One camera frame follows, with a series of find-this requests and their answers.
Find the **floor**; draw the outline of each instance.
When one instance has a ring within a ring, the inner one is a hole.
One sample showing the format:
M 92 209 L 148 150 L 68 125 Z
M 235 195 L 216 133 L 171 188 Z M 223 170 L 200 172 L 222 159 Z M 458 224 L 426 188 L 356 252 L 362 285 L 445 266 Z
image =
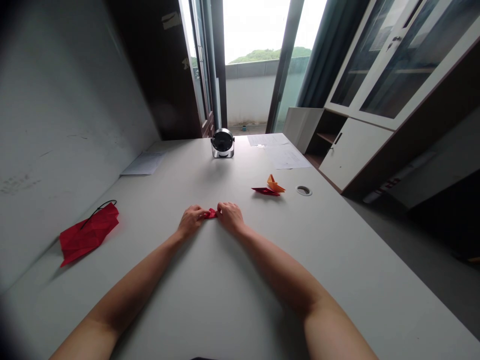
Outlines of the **floor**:
M 265 134 L 266 129 L 267 129 L 266 123 L 263 125 L 247 125 L 246 131 L 242 131 L 241 126 L 228 127 L 228 130 L 231 131 L 233 136 Z
M 345 200 L 480 341 L 480 264 L 454 258 L 388 194 L 370 205 Z

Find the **sky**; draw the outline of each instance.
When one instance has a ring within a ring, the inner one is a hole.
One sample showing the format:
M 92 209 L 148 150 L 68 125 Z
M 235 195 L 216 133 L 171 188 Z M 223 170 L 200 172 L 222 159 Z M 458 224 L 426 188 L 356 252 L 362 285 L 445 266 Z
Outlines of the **sky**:
M 311 49 L 327 0 L 304 0 L 296 47 Z M 188 0 L 181 0 L 183 14 L 189 14 Z M 225 63 L 253 50 L 282 47 L 290 0 L 223 0 Z M 188 29 L 190 55 L 195 56 L 192 23 L 184 16 Z

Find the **white wall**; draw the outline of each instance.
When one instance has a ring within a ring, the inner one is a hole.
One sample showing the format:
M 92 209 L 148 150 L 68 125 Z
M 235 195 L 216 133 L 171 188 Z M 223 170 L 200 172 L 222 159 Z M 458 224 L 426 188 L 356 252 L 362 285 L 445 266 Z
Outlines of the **white wall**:
M 103 2 L 23 3 L 1 43 L 2 291 L 158 139 Z
M 289 73 L 278 110 L 275 129 L 283 129 L 289 107 L 297 104 L 305 73 Z M 252 76 L 226 80 L 228 126 L 267 124 L 275 76 Z
M 437 141 L 437 155 L 395 186 L 390 194 L 407 208 L 425 201 L 480 169 L 480 106 Z
M 226 80 L 228 126 L 266 124 L 274 91 L 275 76 Z

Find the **white table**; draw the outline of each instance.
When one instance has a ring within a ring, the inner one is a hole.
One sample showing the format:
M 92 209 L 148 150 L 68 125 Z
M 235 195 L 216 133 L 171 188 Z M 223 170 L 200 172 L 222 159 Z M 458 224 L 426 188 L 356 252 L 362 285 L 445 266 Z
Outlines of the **white table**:
M 151 150 L 168 150 L 154 175 L 121 177 L 82 217 L 118 200 L 120 223 L 98 249 L 60 269 L 56 244 L 6 293 L 17 335 L 37 358 L 48 358 L 176 230 L 184 209 L 230 201 L 325 286 L 380 359 L 480 359 L 476 338 L 314 168 L 275 170 L 246 136 L 236 137 L 231 159 L 213 158 L 209 139 Z M 286 188 L 280 197 L 251 190 L 265 187 L 270 173 Z M 297 185 L 313 194 L 298 194 Z M 243 249 L 212 219 L 173 261 L 114 357 L 299 359 L 302 339 Z

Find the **white paper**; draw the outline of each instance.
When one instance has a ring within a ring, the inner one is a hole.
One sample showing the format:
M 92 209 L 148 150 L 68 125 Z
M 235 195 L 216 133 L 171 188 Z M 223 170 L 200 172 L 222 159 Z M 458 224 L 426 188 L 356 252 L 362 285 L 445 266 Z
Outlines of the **white paper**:
M 264 150 L 275 169 L 310 168 L 312 166 L 293 145 L 268 146 Z
M 272 145 L 283 145 L 288 144 L 289 140 L 282 133 L 273 133 L 273 134 L 260 134 L 260 135 L 248 135 L 248 142 L 250 146 L 272 146 Z
M 164 157 L 164 152 L 144 151 L 120 175 L 152 175 Z

